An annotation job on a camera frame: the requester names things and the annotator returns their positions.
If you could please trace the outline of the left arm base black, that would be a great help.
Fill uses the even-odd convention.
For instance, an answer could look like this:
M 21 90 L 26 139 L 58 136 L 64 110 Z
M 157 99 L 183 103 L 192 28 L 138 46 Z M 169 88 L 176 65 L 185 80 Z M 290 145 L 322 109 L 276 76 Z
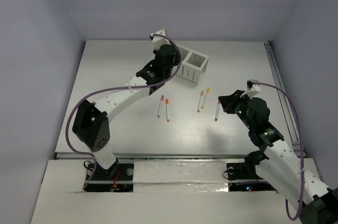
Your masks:
M 84 161 L 86 192 L 133 192 L 134 163 L 115 163 L 109 170 L 104 170 L 99 164 L 94 168 L 94 162 Z

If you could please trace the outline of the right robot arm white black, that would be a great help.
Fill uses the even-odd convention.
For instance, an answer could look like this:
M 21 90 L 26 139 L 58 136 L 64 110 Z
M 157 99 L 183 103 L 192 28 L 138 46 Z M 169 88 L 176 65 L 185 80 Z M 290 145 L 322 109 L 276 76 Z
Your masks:
M 267 103 L 247 92 L 237 90 L 220 96 L 219 104 L 227 114 L 235 114 L 248 129 L 258 150 L 248 154 L 244 174 L 258 176 L 285 198 L 287 207 L 296 211 L 290 220 L 301 223 L 337 223 L 337 189 L 331 189 L 309 170 L 270 123 Z

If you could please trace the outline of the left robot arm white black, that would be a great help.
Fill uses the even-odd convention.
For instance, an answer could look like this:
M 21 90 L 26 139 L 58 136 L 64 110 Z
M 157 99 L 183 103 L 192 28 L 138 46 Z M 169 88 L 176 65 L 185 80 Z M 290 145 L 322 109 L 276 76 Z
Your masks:
M 99 166 L 98 172 L 105 179 L 113 178 L 118 166 L 109 144 L 109 124 L 130 105 L 164 86 L 181 60 L 172 44 L 163 44 L 153 52 L 155 58 L 138 71 L 125 88 L 114 90 L 95 102 L 84 100 L 77 109 L 72 131 L 90 149 Z

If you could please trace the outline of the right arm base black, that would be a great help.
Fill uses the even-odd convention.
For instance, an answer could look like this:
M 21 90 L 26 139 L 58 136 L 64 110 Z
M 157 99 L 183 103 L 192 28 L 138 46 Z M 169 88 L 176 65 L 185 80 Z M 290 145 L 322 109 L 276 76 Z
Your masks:
M 255 151 L 244 162 L 228 163 L 223 177 L 229 181 L 229 192 L 272 191 L 273 187 L 256 174 L 256 166 L 265 159 L 263 153 Z

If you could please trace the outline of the pink capped white marker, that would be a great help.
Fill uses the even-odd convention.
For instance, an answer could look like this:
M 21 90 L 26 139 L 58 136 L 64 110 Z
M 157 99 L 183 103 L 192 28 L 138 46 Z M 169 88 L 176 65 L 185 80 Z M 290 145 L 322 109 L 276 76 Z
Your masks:
M 216 108 L 216 111 L 215 111 L 215 117 L 214 117 L 214 121 L 215 121 L 215 122 L 217 122 L 218 119 L 219 119 L 220 109 L 221 109 L 221 103 L 220 103 L 220 101 L 218 100 L 217 108 Z

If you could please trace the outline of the yellow capped white marker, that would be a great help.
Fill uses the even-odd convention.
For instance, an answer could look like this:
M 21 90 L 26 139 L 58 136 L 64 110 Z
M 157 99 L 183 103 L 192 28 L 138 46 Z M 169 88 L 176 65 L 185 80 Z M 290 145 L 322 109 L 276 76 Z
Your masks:
M 202 102 L 202 105 L 201 105 L 201 109 L 203 109 L 205 107 L 205 104 L 206 104 L 206 100 L 208 98 L 208 95 L 210 93 L 210 89 L 208 88 L 204 94 L 204 98 L 203 98 L 203 102 Z

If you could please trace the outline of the salmon capped white marker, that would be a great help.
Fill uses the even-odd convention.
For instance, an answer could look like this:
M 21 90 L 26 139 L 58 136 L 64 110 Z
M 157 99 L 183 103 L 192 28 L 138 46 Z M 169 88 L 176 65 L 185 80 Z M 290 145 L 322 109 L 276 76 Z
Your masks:
M 200 110 L 202 108 L 203 98 L 204 98 L 204 91 L 202 90 L 201 93 L 200 93 L 198 107 L 197 107 L 197 112 L 198 113 L 200 112 Z

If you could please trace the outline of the purple capped white marker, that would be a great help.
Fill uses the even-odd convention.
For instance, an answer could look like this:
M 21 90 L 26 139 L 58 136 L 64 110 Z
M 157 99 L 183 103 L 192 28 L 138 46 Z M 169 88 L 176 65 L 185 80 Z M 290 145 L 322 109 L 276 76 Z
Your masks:
M 163 102 L 164 102 L 164 95 L 161 95 L 159 106 L 158 106 L 158 111 L 157 111 L 157 118 L 161 117 Z

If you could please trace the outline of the orange capped white marker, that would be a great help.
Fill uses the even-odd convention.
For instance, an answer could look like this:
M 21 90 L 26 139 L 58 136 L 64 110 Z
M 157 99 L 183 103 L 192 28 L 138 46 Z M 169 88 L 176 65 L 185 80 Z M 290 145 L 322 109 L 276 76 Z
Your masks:
M 169 115 L 169 100 L 165 100 L 165 110 L 166 110 L 166 121 L 170 122 L 170 115 Z

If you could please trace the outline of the white two-compartment pen holder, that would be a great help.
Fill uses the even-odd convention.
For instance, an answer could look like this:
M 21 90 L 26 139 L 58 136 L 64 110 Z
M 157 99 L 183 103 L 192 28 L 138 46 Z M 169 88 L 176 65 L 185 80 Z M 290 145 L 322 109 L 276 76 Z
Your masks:
M 206 72 L 209 56 L 181 45 L 177 47 L 181 55 L 181 66 L 176 75 L 198 85 L 200 76 Z

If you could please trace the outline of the white foam block centre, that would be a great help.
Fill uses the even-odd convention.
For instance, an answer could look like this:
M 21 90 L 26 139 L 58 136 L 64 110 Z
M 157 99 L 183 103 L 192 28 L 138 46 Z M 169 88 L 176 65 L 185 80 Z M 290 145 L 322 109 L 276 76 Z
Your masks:
M 137 193 L 228 192 L 223 177 L 225 162 L 142 161 L 135 162 L 133 191 Z

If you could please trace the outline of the aluminium rail right side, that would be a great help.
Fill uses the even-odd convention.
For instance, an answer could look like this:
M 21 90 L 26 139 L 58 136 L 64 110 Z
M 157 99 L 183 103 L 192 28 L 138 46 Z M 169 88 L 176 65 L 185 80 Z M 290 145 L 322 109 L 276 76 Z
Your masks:
M 269 60 L 270 68 L 273 74 L 274 78 L 274 84 L 277 88 L 280 88 L 282 91 L 285 91 L 277 63 L 275 60 L 275 56 L 273 53 L 272 45 L 270 41 L 265 41 L 264 42 L 265 50 L 267 53 L 267 58 Z M 298 156 L 301 157 L 301 145 L 299 142 L 299 132 L 298 132 L 298 124 L 296 121 L 296 117 L 294 115 L 292 106 L 288 98 L 279 90 L 277 90 L 279 101 L 282 107 L 282 111 L 285 117 L 292 149 L 294 153 Z

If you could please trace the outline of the aluminium rail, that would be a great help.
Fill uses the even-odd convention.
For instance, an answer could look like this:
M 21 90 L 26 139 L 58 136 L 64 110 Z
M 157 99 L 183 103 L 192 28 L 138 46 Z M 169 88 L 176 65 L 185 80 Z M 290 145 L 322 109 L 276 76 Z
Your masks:
M 248 154 L 226 154 L 226 155 L 194 155 L 194 154 L 135 154 L 116 153 L 116 158 L 123 159 L 200 159 L 200 158 L 244 158 Z M 88 154 L 79 153 L 55 153 L 56 158 L 88 158 Z
M 274 78 L 274 84 L 277 88 L 280 88 L 282 91 L 285 91 L 277 63 L 275 60 L 275 56 L 273 53 L 272 45 L 270 41 L 265 41 L 264 42 L 265 50 L 267 53 L 267 58 L 269 60 L 270 68 L 273 74 Z M 279 90 L 277 90 L 279 101 L 282 107 L 282 111 L 285 117 L 292 149 L 294 153 L 298 156 L 301 157 L 301 145 L 299 142 L 299 132 L 298 132 L 298 124 L 296 121 L 296 117 L 294 115 L 292 106 L 288 98 Z

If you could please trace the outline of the aluminium rail front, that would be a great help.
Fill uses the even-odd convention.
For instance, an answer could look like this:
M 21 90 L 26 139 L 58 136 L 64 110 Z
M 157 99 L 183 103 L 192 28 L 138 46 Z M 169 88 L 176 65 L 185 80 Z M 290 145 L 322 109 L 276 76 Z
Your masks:
M 194 154 L 135 154 L 116 153 L 116 158 L 123 159 L 200 159 L 200 158 L 244 158 L 248 154 L 226 154 L 226 155 L 194 155 Z M 88 154 L 79 153 L 55 153 L 56 158 L 88 158 Z

